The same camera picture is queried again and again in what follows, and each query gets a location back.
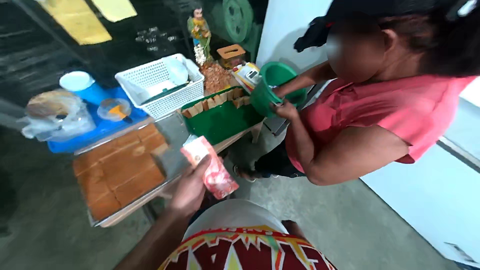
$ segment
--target green wheel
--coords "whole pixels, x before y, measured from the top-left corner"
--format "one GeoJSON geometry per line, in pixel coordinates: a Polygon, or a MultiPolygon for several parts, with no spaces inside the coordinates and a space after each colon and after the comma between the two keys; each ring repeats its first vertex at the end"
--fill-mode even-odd
{"type": "Polygon", "coordinates": [[[242,42],[253,24],[253,9],[248,0],[223,0],[228,35],[234,43],[242,42]]]}

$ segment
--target yellow paper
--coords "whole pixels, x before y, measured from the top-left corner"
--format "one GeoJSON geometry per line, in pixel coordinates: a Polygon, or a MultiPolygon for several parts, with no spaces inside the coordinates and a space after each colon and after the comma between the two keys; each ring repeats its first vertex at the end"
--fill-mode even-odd
{"type": "Polygon", "coordinates": [[[105,19],[118,22],[137,15],[130,0],[92,0],[105,19]]]}
{"type": "Polygon", "coordinates": [[[112,40],[84,0],[47,0],[38,3],[78,44],[96,44],[112,40]]]}

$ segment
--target plastic bag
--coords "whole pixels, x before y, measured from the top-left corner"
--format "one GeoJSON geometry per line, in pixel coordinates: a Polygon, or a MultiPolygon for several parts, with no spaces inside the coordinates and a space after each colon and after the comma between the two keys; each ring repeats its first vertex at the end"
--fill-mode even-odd
{"type": "Polygon", "coordinates": [[[27,116],[19,122],[28,123],[22,134],[29,139],[61,142],[96,128],[85,103],[63,90],[42,93],[27,104],[27,116]]]}
{"type": "Polygon", "coordinates": [[[182,62],[174,57],[165,57],[162,61],[167,66],[169,81],[178,86],[188,81],[188,70],[182,62]]]}

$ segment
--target printed shirt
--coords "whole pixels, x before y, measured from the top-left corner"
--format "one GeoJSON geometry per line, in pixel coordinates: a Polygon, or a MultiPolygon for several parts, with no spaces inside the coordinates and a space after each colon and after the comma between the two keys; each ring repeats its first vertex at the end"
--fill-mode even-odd
{"type": "MultiPolygon", "coordinates": [[[[422,75],[373,84],[332,81],[300,112],[315,155],[349,126],[381,126],[402,138],[408,154],[397,162],[414,163],[435,144],[453,120],[458,95],[475,77],[422,75]]],[[[288,157],[299,171],[293,131],[285,138],[288,157]]]]}
{"type": "Polygon", "coordinates": [[[185,239],[160,270],[336,270],[307,241],[268,226],[201,231],[185,239]]]}

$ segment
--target concrete floor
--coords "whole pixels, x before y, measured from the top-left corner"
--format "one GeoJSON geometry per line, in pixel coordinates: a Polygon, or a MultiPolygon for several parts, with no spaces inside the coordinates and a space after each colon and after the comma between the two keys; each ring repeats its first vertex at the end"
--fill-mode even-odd
{"type": "MultiPolygon", "coordinates": [[[[265,129],[254,146],[247,135],[231,146],[226,165],[251,163],[281,139],[265,129]]],[[[140,210],[112,228],[91,228],[71,156],[9,130],[0,130],[0,141],[0,269],[111,269],[148,230],[140,210]]],[[[237,181],[237,197],[298,222],[341,270],[458,269],[360,180],[237,181]]]]}

